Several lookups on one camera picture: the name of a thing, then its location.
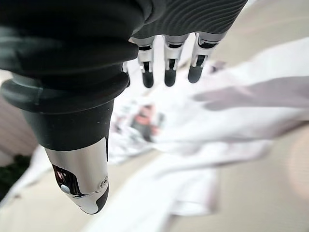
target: black fingertip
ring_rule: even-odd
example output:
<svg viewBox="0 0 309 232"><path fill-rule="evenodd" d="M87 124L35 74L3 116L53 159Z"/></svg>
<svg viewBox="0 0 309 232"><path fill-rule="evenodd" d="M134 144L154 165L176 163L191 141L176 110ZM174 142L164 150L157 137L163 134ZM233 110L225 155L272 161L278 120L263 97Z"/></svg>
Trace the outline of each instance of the black fingertip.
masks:
<svg viewBox="0 0 309 232"><path fill-rule="evenodd" d="M190 67L189 74L188 74L188 80L190 83L196 83L201 78L203 68L196 66L196 67Z"/></svg>
<svg viewBox="0 0 309 232"><path fill-rule="evenodd" d="M165 70L164 82L165 85L171 87L175 84L176 80L176 71L173 69Z"/></svg>
<svg viewBox="0 0 309 232"><path fill-rule="evenodd" d="M107 201L107 197L108 197L108 190L109 190L109 186L107 186L107 189L106 189L105 193L99 199L97 199L96 204L98 206L98 211L95 214L100 212L101 209L104 207L104 205L105 205L105 203Z"/></svg>
<svg viewBox="0 0 309 232"><path fill-rule="evenodd" d="M152 72L143 73L143 83L147 88L151 88L154 85L154 77Z"/></svg>

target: towel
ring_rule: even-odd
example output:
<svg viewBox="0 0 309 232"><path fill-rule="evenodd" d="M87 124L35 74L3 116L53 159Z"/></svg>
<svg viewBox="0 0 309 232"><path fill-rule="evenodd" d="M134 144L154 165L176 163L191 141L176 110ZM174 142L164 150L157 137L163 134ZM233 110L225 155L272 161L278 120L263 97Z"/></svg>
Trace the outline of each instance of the towel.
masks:
<svg viewBox="0 0 309 232"><path fill-rule="evenodd" d="M131 176L83 231L162 232L172 215L215 212L217 167L262 157L275 138L308 119L308 58L304 38L233 68L210 62L195 85L179 70L175 87L158 84L123 107L119 101L110 162L143 154L139 147L164 154Z"/></svg>

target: robotic hand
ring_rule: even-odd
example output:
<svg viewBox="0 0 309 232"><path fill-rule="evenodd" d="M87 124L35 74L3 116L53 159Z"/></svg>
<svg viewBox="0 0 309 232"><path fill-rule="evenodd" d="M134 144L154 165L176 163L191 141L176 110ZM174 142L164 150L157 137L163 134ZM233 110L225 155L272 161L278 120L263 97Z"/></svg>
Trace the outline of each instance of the robotic hand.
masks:
<svg viewBox="0 0 309 232"><path fill-rule="evenodd" d="M1 92L22 110L59 187L83 211L95 214L107 200L113 100L129 82L123 62L138 56L151 87L152 43L164 35L165 83L172 86L183 43L195 32L188 76L195 83L246 1L2 1L0 68L13 79Z"/></svg>

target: screw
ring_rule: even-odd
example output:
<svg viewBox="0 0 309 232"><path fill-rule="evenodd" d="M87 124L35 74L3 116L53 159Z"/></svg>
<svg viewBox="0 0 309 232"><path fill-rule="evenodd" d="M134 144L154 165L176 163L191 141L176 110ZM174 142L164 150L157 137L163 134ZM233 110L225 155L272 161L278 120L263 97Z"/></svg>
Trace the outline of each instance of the screw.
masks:
<svg viewBox="0 0 309 232"><path fill-rule="evenodd" d="M104 178L104 180L101 183L101 188L104 187L108 183L108 176Z"/></svg>

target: robotic arm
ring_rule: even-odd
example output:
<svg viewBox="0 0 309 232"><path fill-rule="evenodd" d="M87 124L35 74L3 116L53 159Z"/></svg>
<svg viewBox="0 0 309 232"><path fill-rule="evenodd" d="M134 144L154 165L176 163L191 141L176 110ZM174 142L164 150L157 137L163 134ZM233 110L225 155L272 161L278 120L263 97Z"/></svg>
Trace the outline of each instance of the robotic arm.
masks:
<svg viewBox="0 0 309 232"><path fill-rule="evenodd" d="M0 3L0 69L13 74L3 83L2 95L22 110L46 149L60 189L83 211L95 214L107 200L113 100L129 83L123 62L138 57L143 83L151 87L152 44L154 36L164 35L165 84L172 86L183 43L195 32L188 75L195 83L246 1Z"/></svg>

